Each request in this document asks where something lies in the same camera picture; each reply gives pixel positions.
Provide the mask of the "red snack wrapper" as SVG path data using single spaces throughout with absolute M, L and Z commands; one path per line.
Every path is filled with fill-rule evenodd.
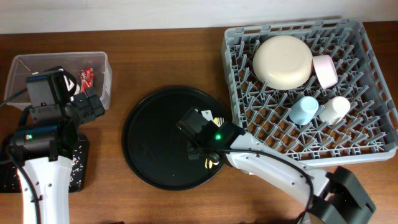
M 87 88 L 91 88 L 93 86 L 95 74 L 92 68 L 87 68 L 80 72 L 80 92 L 84 93 Z

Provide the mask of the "yellow plastic knife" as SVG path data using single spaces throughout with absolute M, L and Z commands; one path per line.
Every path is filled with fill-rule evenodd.
M 213 122 L 214 122 L 215 124 L 218 124 L 218 118 L 215 118 L 215 119 L 213 120 Z M 219 164 L 219 162 L 213 163 L 210 159 L 206 159 L 206 160 L 205 160 L 205 168 L 206 168 L 206 169 L 211 169 L 213 166 L 217 166 L 218 164 Z

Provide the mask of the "light blue cup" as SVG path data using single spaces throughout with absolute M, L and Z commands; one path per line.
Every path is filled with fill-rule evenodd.
M 289 118 L 295 124 L 306 125 L 311 122 L 318 107 L 318 101 L 314 97 L 304 96 L 291 107 Z

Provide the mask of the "beige plate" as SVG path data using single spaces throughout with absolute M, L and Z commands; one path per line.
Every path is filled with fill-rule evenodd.
M 312 72 L 313 55 L 302 40 L 278 35 L 257 49 L 252 67 L 257 79 L 275 90 L 291 90 L 303 85 Z

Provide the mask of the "white cup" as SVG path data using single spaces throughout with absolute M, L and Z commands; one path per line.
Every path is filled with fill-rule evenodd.
M 324 110 L 318 116 L 322 122 L 334 125 L 343 119 L 350 108 L 351 105 L 347 98 L 336 96 L 324 104 Z

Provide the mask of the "pink bowl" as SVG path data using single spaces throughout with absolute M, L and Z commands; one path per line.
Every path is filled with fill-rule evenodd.
M 338 75 L 333 60 L 329 55 L 314 56 L 313 67 L 320 86 L 323 89 L 330 88 L 337 84 Z

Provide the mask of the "white plastic fork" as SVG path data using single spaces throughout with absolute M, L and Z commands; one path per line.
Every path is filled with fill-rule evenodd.
M 221 126 L 224 123 L 224 118 L 218 118 L 217 125 Z

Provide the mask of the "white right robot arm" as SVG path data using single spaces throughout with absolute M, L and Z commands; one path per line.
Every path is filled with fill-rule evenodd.
M 260 177 L 304 205 L 298 223 L 368 223 L 376 206 L 357 177 L 303 164 L 258 142 L 235 124 L 180 123 L 180 129 L 211 159 Z

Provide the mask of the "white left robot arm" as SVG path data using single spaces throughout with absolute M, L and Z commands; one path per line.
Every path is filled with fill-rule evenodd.
M 78 130 L 104 108 L 94 88 L 70 96 L 63 87 L 29 87 L 31 105 L 7 146 L 22 188 L 24 223 L 69 223 L 70 179 L 83 180 L 90 143 Z

